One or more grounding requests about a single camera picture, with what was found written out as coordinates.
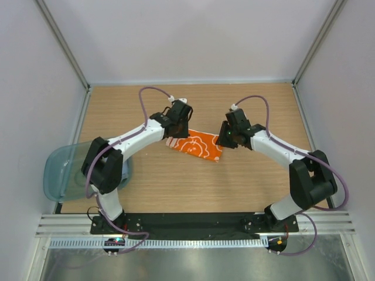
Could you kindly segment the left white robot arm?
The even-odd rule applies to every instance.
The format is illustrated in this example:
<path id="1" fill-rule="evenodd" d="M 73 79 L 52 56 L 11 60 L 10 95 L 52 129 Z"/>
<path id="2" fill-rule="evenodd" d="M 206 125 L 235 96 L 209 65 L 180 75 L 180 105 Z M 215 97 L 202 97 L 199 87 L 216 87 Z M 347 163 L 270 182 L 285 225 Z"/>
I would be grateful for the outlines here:
<path id="1" fill-rule="evenodd" d="M 144 122 L 120 136 L 95 138 L 81 167 L 85 177 L 86 197 L 95 197 L 104 228 L 118 234 L 125 224 L 125 211 L 118 197 L 122 182 L 122 168 L 126 160 L 147 146 L 167 137 L 187 138 L 191 109 L 178 111 L 169 108 L 167 113 L 157 112 L 146 116 Z"/>

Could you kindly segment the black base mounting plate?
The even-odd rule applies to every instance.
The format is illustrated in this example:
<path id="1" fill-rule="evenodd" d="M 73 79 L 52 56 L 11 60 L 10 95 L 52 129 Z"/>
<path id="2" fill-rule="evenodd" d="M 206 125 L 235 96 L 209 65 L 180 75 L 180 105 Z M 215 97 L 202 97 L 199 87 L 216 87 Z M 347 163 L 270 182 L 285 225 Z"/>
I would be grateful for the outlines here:
<path id="1" fill-rule="evenodd" d="M 296 217 L 273 223 L 263 213 L 128 213 L 118 227 L 148 232 L 150 240 L 256 239 L 266 233 L 298 232 Z"/>

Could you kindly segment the translucent blue plastic bin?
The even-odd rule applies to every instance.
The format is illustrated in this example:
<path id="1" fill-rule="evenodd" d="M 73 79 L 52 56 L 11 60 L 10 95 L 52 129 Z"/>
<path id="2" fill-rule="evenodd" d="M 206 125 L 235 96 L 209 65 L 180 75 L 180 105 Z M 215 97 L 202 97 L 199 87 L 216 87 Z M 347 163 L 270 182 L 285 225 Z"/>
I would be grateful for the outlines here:
<path id="1" fill-rule="evenodd" d="M 119 190 L 125 161 L 121 152 L 110 148 L 109 141 L 101 137 L 58 148 L 46 161 L 45 195 L 60 203 L 89 196 L 107 197 Z"/>

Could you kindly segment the blue bear towel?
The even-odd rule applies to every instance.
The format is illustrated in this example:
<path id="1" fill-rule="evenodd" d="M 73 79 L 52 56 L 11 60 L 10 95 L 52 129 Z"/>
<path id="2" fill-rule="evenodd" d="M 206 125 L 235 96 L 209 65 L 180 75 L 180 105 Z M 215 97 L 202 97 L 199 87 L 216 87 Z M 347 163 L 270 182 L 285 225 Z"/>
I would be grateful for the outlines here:
<path id="1" fill-rule="evenodd" d="M 132 158 L 128 158 L 122 165 L 122 176 L 121 181 L 118 186 L 118 189 L 123 189 L 131 180 L 132 177 L 132 170 L 133 170 L 133 164 L 132 164 Z"/>

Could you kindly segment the orange and white towel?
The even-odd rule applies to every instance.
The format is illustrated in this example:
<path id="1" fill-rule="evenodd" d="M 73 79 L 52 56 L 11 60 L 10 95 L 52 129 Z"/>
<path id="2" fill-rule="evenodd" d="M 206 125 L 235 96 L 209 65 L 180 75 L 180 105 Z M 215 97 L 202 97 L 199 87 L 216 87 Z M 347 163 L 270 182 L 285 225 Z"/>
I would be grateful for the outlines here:
<path id="1" fill-rule="evenodd" d="M 189 129 L 187 138 L 169 137 L 166 146 L 187 155 L 192 155 L 212 162 L 218 162 L 223 147 L 216 145 L 218 135 Z"/>

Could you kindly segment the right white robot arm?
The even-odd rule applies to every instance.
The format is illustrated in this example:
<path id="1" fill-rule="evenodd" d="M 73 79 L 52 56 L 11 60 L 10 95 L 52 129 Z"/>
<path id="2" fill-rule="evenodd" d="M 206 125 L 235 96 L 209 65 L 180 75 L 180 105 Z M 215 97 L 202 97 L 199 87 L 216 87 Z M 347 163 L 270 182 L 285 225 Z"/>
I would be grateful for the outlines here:
<path id="1" fill-rule="evenodd" d="M 230 149 L 245 147 L 266 155 L 287 169 L 289 194 L 264 209 L 264 225 L 269 231 L 279 231 L 288 219 L 316 206 L 338 190 L 322 151 L 297 151 L 260 124 L 246 123 L 240 128 L 223 121 L 216 144 Z"/>

